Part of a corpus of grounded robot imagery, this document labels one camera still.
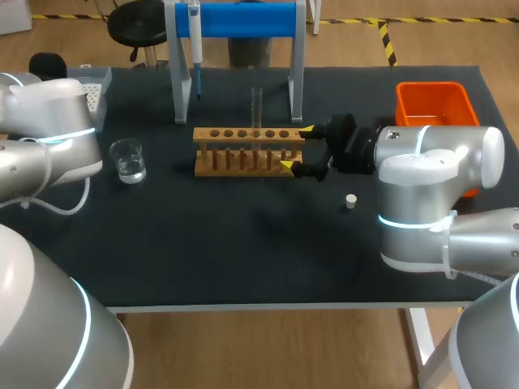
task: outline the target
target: water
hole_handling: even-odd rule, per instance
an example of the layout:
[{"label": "water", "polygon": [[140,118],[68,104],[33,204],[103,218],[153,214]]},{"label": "water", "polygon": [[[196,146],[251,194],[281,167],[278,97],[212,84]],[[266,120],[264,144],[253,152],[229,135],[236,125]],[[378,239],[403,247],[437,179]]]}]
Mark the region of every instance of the water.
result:
[{"label": "water", "polygon": [[142,156],[125,156],[117,162],[119,178],[126,184],[136,184],[146,177]]}]

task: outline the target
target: orange bin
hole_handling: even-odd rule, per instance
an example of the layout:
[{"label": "orange bin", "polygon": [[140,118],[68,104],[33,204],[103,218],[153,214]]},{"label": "orange bin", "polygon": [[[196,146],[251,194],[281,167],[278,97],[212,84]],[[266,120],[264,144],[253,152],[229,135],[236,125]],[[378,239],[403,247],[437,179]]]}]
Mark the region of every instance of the orange bin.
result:
[{"label": "orange bin", "polygon": [[[397,85],[397,126],[479,126],[460,83],[425,82]],[[463,197],[473,197],[471,190]]]}]

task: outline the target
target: black table mat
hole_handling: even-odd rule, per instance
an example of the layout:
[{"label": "black table mat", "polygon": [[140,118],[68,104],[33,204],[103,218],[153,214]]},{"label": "black table mat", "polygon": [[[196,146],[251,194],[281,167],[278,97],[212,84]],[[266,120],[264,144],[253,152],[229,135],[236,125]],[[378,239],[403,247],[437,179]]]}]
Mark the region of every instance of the black table mat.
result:
[{"label": "black table mat", "polygon": [[[324,182],[287,178],[195,178],[193,126],[249,126],[251,87],[262,87],[263,124],[290,124],[288,71],[203,71],[202,100],[188,123],[174,125],[167,71],[114,70],[105,130],[104,168],[92,178],[84,209],[66,218],[38,206],[10,206],[0,223],[22,233],[107,306],[243,303],[472,301],[489,287],[458,276],[408,274],[380,259],[375,176],[328,174]],[[396,85],[412,80],[462,83],[483,126],[504,132],[499,185],[462,204],[461,212],[517,205],[517,148],[476,67],[307,69],[303,125],[353,113],[360,126],[394,116]],[[124,186],[110,144],[136,137],[148,176]],[[314,160],[324,142],[309,141]],[[73,207],[83,185],[43,198]],[[356,194],[351,212],[344,197]]]}]

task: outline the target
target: pipette stand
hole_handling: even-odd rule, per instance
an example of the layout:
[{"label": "pipette stand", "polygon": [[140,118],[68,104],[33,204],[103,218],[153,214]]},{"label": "pipette stand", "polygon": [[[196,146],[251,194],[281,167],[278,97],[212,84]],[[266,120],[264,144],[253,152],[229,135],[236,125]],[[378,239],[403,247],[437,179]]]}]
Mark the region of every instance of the pipette stand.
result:
[{"label": "pipette stand", "polygon": [[[181,38],[189,37],[187,4],[164,0],[164,7],[175,122],[186,123],[191,77]],[[200,11],[202,37],[292,38],[288,86],[290,116],[294,123],[302,122],[306,13],[305,0],[293,3],[202,3]]]}]

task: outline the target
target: yellow black tape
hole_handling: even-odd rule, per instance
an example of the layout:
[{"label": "yellow black tape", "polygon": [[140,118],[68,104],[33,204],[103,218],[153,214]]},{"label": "yellow black tape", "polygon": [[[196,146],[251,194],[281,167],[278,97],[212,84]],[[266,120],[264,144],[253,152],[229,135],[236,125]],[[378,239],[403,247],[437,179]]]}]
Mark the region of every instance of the yellow black tape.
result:
[{"label": "yellow black tape", "polygon": [[[101,19],[100,15],[33,15],[33,19]],[[359,24],[359,23],[519,23],[519,18],[353,18],[322,19],[320,24]]]},{"label": "yellow black tape", "polygon": [[101,19],[100,15],[33,15],[33,19]]},{"label": "yellow black tape", "polygon": [[388,24],[379,22],[378,28],[379,28],[379,32],[380,32],[380,38],[382,38],[382,43],[384,43],[386,58],[388,59],[389,65],[398,66],[398,61],[397,61],[397,56],[395,55],[395,50],[393,49],[391,41],[389,40]]},{"label": "yellow black tape", "polygon": [[353,19],[322,19],[320,24],[359,24],[368,23],[519,23],[519,18],[353,18]]}]

